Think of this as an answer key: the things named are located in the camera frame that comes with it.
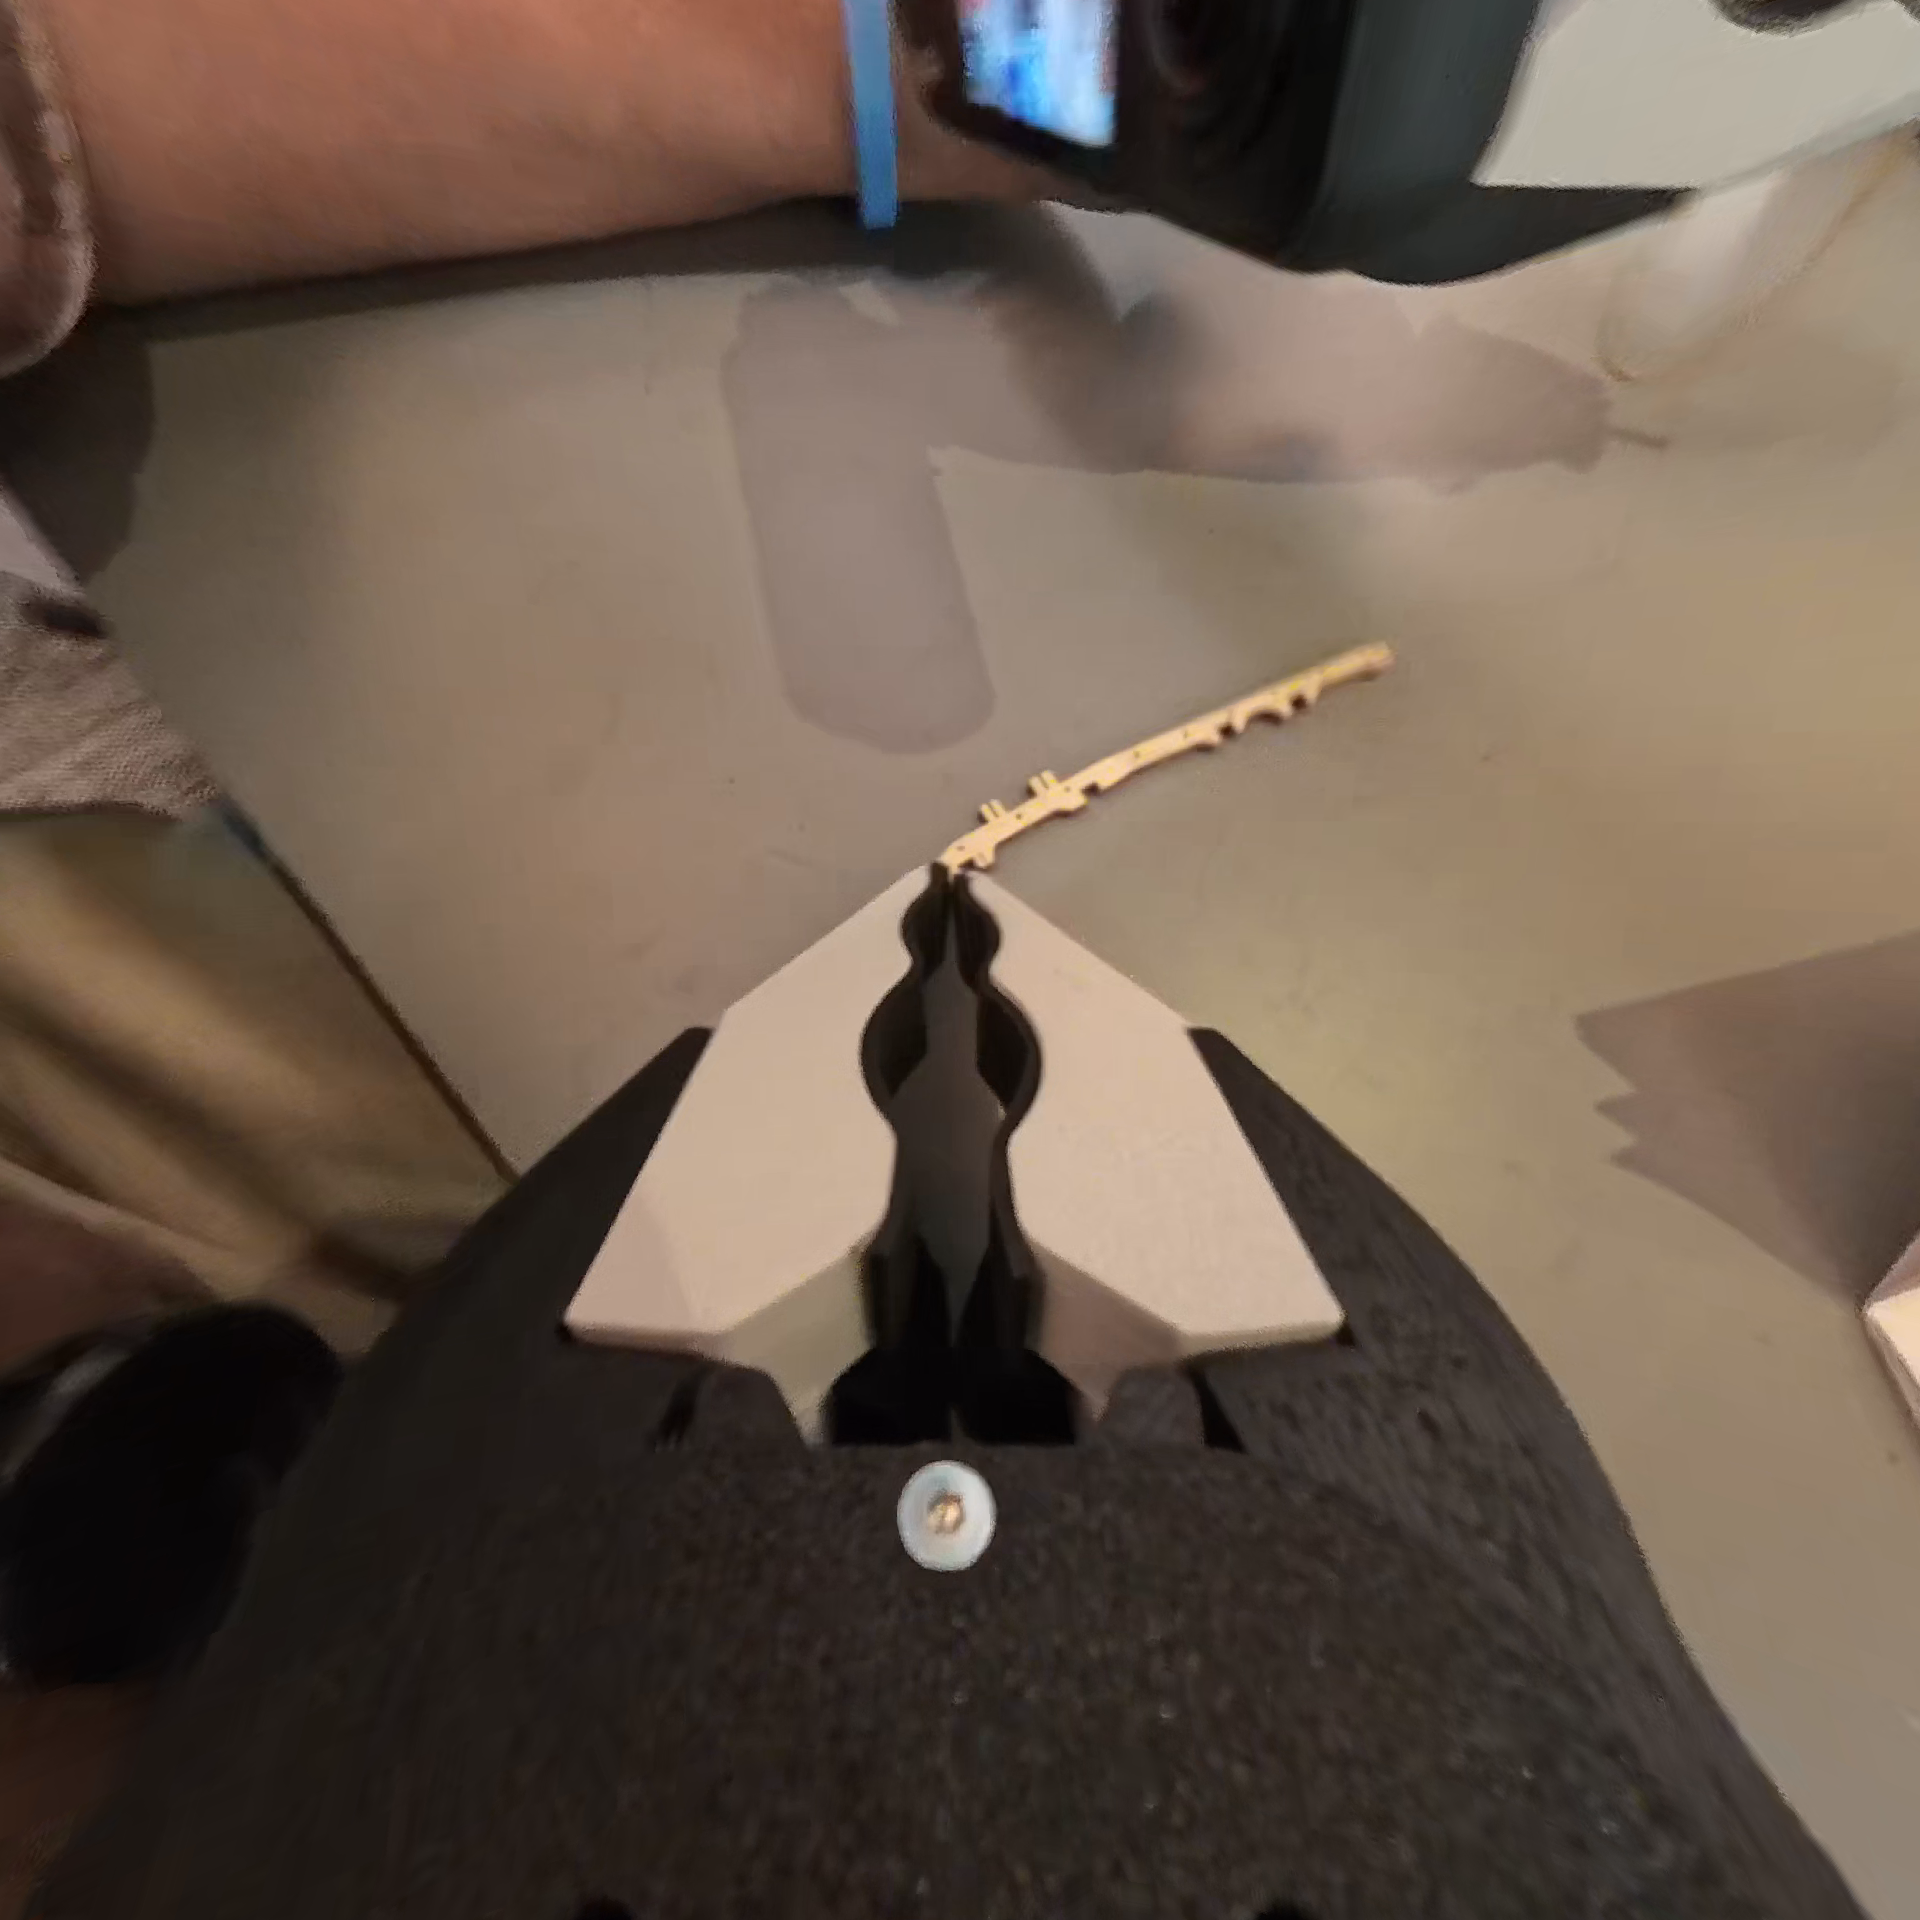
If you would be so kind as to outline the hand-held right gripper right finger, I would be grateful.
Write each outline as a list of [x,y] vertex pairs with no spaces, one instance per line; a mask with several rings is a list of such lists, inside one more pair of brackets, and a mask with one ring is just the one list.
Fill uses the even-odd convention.
[[1104,1415],[1130,1373],[1335,1336],[1346,1313],[1199,1046],[1199,1031],[993,877],[961,877],[999,1091],[1024,1341]]

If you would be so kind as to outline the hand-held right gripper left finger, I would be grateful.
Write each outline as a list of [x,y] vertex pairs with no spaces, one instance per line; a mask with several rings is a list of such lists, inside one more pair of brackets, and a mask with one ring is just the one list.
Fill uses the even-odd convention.
[[868,1347],[861,1267],[895,1197],[896,1134],[867,1066],[883,1000],[920,1007],[912,871],[736,999],[565,1310],[604,1347],[768,1375],[819,1438],[832,1382]]

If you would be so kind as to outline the long notched wooden strip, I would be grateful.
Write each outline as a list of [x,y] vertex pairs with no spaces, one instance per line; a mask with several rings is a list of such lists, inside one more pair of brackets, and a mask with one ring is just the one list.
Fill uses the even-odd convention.
[[949,874],[985,872],[1020,835],[1071,817],[1116,789],[1193,753],[1219,752],[1257,729],[1281,729],[1313,712],[1330,695],[1384,679],[1397,662],[1393,647],[1370,642],[1261,682],[1232,701],[1201,710],[1176,726],[1106,752],[1071,774],[1040,769],[1020,799],[983,799],[972,827],[939,855]]

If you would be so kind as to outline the illustrated instruction booklet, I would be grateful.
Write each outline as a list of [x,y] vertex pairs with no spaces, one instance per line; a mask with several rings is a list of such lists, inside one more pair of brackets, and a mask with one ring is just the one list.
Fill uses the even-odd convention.
[[1917,1398],[1917,1235],[1914,1233],[1872,1286],[1861,1306],[1863,1330],[1893,1389],[1899,1393],[1912,1425],[1920,1422]]

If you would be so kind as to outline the person's left forearm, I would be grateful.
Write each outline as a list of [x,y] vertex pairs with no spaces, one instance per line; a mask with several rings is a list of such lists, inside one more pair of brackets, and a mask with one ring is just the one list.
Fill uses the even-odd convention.
[[36,3],[101,293],[218,294],[852,194],[841,3]]

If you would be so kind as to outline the blue wristband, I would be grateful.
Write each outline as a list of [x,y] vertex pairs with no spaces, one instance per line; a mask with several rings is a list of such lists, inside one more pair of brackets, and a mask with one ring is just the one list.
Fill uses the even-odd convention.
[[895,3],[840,2],[837,10],[848,63],[855,215],[867,232],[887,232],[903,203]]

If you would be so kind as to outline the person's khaki trousers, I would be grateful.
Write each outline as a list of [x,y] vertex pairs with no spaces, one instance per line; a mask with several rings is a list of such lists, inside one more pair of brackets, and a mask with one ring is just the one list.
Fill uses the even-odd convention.
[[147,1311],[377,1344],[497,1159],[220,816],[4,817],[4,1362]]

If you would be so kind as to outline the dark round object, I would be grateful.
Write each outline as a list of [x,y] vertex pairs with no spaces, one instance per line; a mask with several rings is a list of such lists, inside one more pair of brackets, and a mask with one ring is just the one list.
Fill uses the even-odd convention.
[[187,1665],[346,1375],[271,1305],[138,1315],[7,1371],[4,1678],[114,1687]]

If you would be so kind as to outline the person's woven shirt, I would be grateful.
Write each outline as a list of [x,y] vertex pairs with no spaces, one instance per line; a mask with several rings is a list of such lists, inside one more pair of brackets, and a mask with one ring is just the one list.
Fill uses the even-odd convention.
[[[2,379],[41,366],[98,273],[84,151],[35,3],[2,3]],[[2,810],[208,802],[201,755],[138,682],[66,565],[2,493]]]

